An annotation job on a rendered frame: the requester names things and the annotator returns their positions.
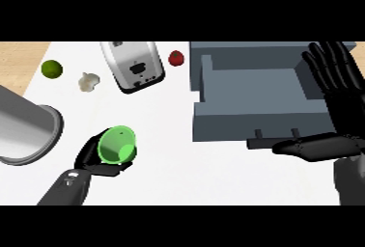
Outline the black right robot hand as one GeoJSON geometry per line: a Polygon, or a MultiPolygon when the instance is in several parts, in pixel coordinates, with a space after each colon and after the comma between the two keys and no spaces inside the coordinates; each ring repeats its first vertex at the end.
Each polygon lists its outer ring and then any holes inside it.
{"type": "Polygon", "coordinates": [[[309,162],[365,153],[365,77],[340,41],[312,42],[303,52],[335,131],[276,143],[275,154],[309,162]]]}

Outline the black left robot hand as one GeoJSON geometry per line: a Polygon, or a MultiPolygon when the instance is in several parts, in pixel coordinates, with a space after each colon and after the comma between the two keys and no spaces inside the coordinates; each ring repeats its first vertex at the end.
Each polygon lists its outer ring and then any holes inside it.
{"type": "Polygon", "coordinates": [[[97,153],[97,146],[103,134],[105,131],[93,136],[86,142],[75,158],[74,168],[87,170],[94,176],[115,177],[133,165],[133,162],[106,164],[102,161],[97,153]]]}

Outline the green cup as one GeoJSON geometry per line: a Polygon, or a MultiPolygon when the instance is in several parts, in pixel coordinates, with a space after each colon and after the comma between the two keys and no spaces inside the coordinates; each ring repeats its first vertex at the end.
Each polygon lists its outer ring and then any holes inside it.
{"type": "Polygon", "coordinates": [[[106,130],[99,140],[97,153],[106,164],[122,164],[134,159],[136,134],[130,127],[118,125],[106,130]]]}

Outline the grey open drawer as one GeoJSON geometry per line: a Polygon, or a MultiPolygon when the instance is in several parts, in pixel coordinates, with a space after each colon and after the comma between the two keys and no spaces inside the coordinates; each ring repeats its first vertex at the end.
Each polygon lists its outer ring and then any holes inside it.
{"type": "Polygon", "coordinates": [[[199,101],[193,103],[192,140],[241,141],[287,138],[334,130],[325,101],[304,94],[292,69],[214,70],[201,57],[199,101]]]}

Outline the silver metal pot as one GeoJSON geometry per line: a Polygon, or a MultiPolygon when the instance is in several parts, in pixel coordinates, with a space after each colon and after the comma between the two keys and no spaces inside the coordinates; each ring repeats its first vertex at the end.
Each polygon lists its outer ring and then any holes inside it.
{"type": "Polygon", "coordinates": [[[37,161],[56,145],[62,127],[59,110],[0,85],[0,162],[22,166],[37,161]]]}

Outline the grey cabinet body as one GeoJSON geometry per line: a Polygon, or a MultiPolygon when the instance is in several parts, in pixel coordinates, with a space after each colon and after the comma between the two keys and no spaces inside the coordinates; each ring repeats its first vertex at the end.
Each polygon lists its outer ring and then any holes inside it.
{"type": "Polygon", "coordinates": [[[292,69],[298,74],[307,99],[322,97],[303,52],[309,41],[192,41],[189,43],[189,85],[199,90],[204,55],[213,59],[213,70],[292,69]]]}

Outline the white garlic bulb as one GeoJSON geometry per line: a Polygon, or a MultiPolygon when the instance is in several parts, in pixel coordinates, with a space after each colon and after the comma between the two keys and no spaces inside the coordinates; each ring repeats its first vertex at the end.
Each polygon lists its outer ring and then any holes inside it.
{"type": "Polygon", "coordinates": [[[93,73],[83,73],[78,80],[78,87],[83,92],[90,92],[100,83],[100,77],[93,73]]]}

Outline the green lime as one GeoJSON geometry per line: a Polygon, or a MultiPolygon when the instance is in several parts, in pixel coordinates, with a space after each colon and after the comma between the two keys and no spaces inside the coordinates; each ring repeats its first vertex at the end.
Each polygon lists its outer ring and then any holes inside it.
{"type": "Polygon", "coordinates": [[[47,78],[56,79],[62,74],[60,63],[54,60],[46,61],[41,64],[41,73],[47,78]]]}

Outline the silver toaster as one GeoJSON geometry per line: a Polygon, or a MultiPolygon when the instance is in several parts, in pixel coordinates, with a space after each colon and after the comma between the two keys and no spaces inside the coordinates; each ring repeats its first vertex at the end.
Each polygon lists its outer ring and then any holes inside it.
{"type": "Polygon", "coordinates": [[[124,94],[164,80],[165,71],[154,41],[102,41],[102,54],[124,94]]]}

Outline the red tomato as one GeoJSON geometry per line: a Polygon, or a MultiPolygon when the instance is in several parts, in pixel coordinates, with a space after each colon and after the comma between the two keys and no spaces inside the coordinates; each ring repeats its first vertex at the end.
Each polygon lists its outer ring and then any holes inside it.
{"type": "Polygon", "coordinates": [[[179,52],[179,50],[174,50],[168,57],[168,63],[171,66],[177,67],[183,64],[183,54],[179,52]]]}

